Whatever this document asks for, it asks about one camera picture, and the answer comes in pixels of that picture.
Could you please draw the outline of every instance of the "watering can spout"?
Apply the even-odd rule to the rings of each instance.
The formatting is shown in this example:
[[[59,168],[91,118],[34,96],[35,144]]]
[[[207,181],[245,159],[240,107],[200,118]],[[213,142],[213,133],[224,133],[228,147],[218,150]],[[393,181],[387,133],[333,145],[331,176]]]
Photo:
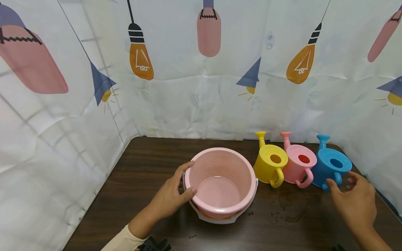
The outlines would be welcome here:
[[[289,140],[289,136],[291,135],[291,132],[281,132],[280,135],[283,137],[283,144],[284,144],[284,148],[285,151],[288,147],[290,147],[290,140]]]
[[[264,140],[265,133],[266,132],[257,132],[257,133],[255,133],[255,135],[258,137],[258,140],[260,141],[260,148],[265,146],[265,140]]]
[[[317,135],[318,140],[320,141],[320,146],[318,147],[318,150],[326,148],[326,142],[329,140],[330,136],[329,135]]]

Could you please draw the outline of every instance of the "pink light bulb print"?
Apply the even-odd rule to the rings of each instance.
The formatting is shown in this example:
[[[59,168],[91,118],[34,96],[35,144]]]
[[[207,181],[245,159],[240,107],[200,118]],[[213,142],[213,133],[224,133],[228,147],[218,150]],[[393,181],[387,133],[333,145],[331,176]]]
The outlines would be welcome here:
[[[198,49],[202,55],[214,57],[221,49],[221,18],[213,8],[213,0],[203,3],[197,19]]]
[[[31,91],[39,94],[68,92],[67,83],[43,41],[25,27],[15,11],[2,4],[0,56]]]
[[[387,45],[388,40],[391,38],[401,21],[401,16],[402,6],[399,7],[399,10],[395,12],[382,27],[369,51],[369,54],[367,55],[367,60],[369,62],[374,62],[374,60],[380,55],[381,51]]]

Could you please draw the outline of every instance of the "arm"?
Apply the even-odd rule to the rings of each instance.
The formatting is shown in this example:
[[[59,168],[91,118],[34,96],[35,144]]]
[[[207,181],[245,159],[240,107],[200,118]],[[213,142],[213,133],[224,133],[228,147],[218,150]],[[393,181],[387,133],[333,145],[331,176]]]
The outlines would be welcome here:
[[[165,182],[148,206],[141,210],[102,251],[135,250],[145,242],[158,221],[171,216],[191,200],[197,192],[195,188],[188,188],[182,194],[179,194],[178,188],[183,173],[193,164],[194,162],[191,161],[179,166],[173,177]]]
[[[373,227],[366,230],[352,230],[352,233],[363,251],[392,251]]]
[[[339,190],[336,182],[327,179],[337,211],[363,251],[392,251],[373,227],[377,216],[374,186],[355,172],[350,171],[349,175],[351,185],[346,186],[349,190],[346,193]]]

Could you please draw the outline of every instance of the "table surface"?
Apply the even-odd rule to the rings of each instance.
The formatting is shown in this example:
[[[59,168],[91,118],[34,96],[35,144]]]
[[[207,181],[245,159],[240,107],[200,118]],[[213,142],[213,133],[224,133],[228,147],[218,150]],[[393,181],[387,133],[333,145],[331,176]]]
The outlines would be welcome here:
[[[283,147],[283,143],[267,144]],[[318,144],[301,145],[315,153],[318,150]],[[101,250],[151,201],[179,165],[211,147],[233,149],[251,164],[258,154],[258,141],[134,138],[64,251]],[[341,151],[335,145],[328,147]],[[375,229],[394,251],[402,250],[402,224],[378,195],[376,205]],[[253,203],[234,224],[203,222],[187,203],[159,222],[151,236],[157,241],[167,238],[172,251],[321,251],[335,244],[347,251],[359,250],[330,194],[313,185],[299,189],[286,182],[277,189],[259,183]]]

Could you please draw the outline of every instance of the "watering can handle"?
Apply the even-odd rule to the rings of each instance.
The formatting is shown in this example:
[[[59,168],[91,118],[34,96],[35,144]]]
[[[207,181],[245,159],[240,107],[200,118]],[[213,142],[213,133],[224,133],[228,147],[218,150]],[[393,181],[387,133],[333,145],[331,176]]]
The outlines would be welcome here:
[[[278,174],[278,179],[276,181],[273,181],[273,180],[269,181],[269,183],[271,184],[271,186],[273,188],[278,188],[279,186],[281,186],[282,182],[283,182],[283,179],[284,179],[282,169],[277,168],[276,172]]]
[[[340,173],[336,172],[334,173],[335,175],[335,182],[338,186],[342,185],[342,176],[340,175]]]
[[[306,168],[304,171],[307,174],[307,179],[303,183],[296,180],[296,185],[300,188],[308,187],[313,182],[313,179],[314,179],[313,173],[311,172],[310,168]]]

